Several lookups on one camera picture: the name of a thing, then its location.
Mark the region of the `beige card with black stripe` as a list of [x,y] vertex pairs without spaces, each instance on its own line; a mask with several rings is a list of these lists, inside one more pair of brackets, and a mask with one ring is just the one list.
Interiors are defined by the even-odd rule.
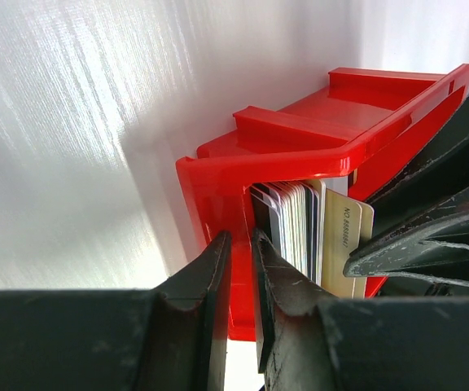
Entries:
[[344,267],[350,253],[371,238],[374,215],[370,205],[326,191],[321,286],[329,293],[343,298],[365,297],[366,278],[347,277]]

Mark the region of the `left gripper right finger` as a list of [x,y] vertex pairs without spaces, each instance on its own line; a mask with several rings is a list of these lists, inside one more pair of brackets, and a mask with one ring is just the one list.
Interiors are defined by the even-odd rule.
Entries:
[[318,310],[331,294],[278,255],[264,231],[252,232],[258,371],[265,390],[336,390]]

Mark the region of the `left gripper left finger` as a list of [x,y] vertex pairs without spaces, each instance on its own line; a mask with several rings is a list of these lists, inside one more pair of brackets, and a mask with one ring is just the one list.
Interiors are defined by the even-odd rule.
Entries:
[[150,390],[223,390],[231,235],[222,231],[157,287],[148,328]]

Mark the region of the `red plastic card bin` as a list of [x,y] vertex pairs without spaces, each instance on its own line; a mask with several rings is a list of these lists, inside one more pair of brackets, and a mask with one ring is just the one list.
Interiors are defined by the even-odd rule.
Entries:
[[183,157],[176,170],[200,247],[232,236],[228,335],[255,338],[250,186],[357,174],[366,200],[435,136],[467,96],[469,64],[446,74],[336,68],[319,91],[273,111],[234,115],[235,129]]

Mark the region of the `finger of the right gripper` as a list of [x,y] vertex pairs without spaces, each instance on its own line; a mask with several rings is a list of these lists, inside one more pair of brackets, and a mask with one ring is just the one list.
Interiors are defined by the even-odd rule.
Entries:
[[469,213],[469,95],[437,134],[369,198],[372,239],[384,242],[411,225]]
[[353,251],[343,272],[469,288],[469,187]]

